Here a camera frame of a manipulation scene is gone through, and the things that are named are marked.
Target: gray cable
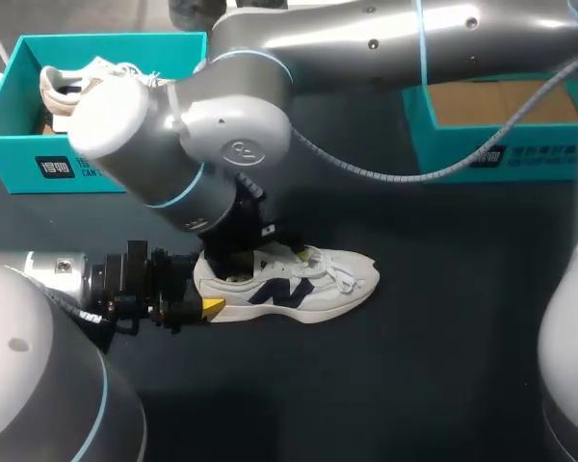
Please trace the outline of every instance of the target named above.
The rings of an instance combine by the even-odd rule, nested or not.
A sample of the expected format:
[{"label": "gray cable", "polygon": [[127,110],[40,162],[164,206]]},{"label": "gray cable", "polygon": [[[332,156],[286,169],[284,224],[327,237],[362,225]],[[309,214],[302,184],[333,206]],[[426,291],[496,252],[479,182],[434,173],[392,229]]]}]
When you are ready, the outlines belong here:
[{"label": "gray cable", "polygon": [[484,156],[490,148],[496,144],[499,140],[501,140],[507,133],[514,127],[514,125],[522,119],[529,111],[533,109],[533,107],[541,100],[543,96],[546,95],[549,91],[557,87],[563,80],[569,77],[570,74],[578,70],[578,60],[574,61],[573,63],[564,67],[561,71],[559,71],[554,77],[548,80],[545,84],[541,86],[541,88],[536,91],[536,93],[529,98],[529,100],[508,120],[505,125],[503,125],[497,133],[492,135],[488,141],[486,141],[482,147],[478,148],[475,152],[470,154],[469,156],[465,157],[461,161],[456,162],[455,164],[442,168],[441,170],[432,171],[430,173],[424,173],[421,175],[388,175],[385,173],[379,173],[372,170],[367,170],[365,168],[356,167],[352,164],[347,162],[341,161],[336,157],[328,154],[326,151],[321,149],[320,147],[316,146],[313,142],[309,141],[304,135],[302,135],[298,130],[292,128],[294,136],[300,140],[302,143],[308,147],[311,151],[317,154],[322,159],[330,162],[331,164],[343,168],[351,173],[356,175],[365,176],[372,180],[383,181],[387,183],[423,183],[427,181],[432,181],[437,178],[442,178],[444,176],[451,175],[452,173],[456,173],[462,168],[465,168],[472,164],[473,162],[480,159]]},{"label": "gray cable", "polygon": [[65,300],[64,298],[61,298],[60,296],[52,294],[51,292],[49,292],[49,289],[47,289],[47,287],[44,284],[42,284],[40,281],[38,281],[34,277],[26,274],[25,272],[22,272],[19,269],[15,269],[15,268],[11,268],[11,267],[5,267],[5,268],[8,268],[9,270],[13,270],[17,274],[20,274],[23,277],[25,277],[26,279],[28,279],[41,292],[43,292],[45,294],[45,296],[47,296],[47,298],[49,298],[51,301],[56,303],[56,305],[58,305],[60,308],[65,310],[69,315],[73,316],[74,318],[79,318],[80,320],[83,320],[86,322],[91,322],[92,324],[101,324],[101,323],[107,321],[107,320],[103,319],[103,317],[100,315],[95,315],[94,313],[89,313],[87,311],[84,311],[81,308],[79,308],[78,306]]}]

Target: shoe sole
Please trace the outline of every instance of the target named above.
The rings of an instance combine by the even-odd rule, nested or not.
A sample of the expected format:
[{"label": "shoe sole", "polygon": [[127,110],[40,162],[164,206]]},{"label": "shoe sole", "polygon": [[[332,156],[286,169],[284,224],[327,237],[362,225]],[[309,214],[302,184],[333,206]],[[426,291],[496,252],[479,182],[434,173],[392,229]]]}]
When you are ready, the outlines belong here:
[{"label": "shoe sole", "polygon": [[327,311],[302,311],[297,308],[287,308],[276,305],[225,305],[222,311],[210,322],[238,322],[250,321],[265,315],[282,315],[292,318],[304,324],[314,324],[316,322],[329,321],[353,310],[357,305],[363,303],[373,292],[369,292],[362,298],[352,301],[333,310]]}]

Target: white sneaker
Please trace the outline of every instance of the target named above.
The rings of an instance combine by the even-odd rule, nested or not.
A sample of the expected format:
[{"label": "white sneaker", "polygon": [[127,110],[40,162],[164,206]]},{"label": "white sneaker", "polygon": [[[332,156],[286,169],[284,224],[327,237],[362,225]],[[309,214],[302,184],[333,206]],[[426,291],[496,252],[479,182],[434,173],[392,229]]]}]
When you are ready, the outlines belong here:
[{"label": "white sneaker", "polygon": [[204,252],[193,279],[204,300],[224,308],[211,322],[247,321],[285,315],[300,322],[321,322],[343,315],[377,287],[375,263],[358,253],[309,247],[300,258],[289,247],[269,244],[254,251],[252,278],[222,280]]},{"label": "white sneaker", "polygon": [[131,63],[112,64],[94,58],[78,70],[60,70],[51,65],[40,71],[40,97],[47,110],[55,116],[70,116],[83,95],[101,82],[112,78],[131,77],[150,87],[164,85],[170,80],[159,79],[158,73],[143,74]]}]

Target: shoe box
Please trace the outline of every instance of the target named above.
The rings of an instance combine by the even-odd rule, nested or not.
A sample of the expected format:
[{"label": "shoe box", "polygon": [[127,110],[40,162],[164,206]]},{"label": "shoe box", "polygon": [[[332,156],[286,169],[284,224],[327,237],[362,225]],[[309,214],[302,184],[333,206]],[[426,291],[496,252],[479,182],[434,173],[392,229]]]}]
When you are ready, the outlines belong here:
[{"label": "shoe box", "polygon": [[45,123],[39,73],[80,69],[100,56],[164,79],[192,74],[205,58],[205,33],[22,36],[0,82],[0,178],[9,193],[118,193],[122,188],[78,157]]},{"label": "shoe box", "polygon": [[[405,90],[407,123],[420,171],[471,154],[550,76],[502,76]],[[546,94],[485,156],[438,180],[504,182],[571,180],[578,170],[578,77]]]}]

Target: robotic arm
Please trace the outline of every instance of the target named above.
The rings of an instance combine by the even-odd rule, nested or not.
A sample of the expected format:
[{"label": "robotic arm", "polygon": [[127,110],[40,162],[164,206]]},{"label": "robotic arm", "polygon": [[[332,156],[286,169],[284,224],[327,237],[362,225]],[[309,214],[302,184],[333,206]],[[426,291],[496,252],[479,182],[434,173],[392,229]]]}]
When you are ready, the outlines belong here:
[{"label": "robotic arm", "polygon": [[206,245],[248,248],[274,233],[266,234],[257,200],[235,171],[271,167],[286,155],[294,95],[552,71],[576,59],[578,1],[241,9],[216,24],[199,72],[152,89],[97,87],[78,106],[68,138],[179,229]]}]

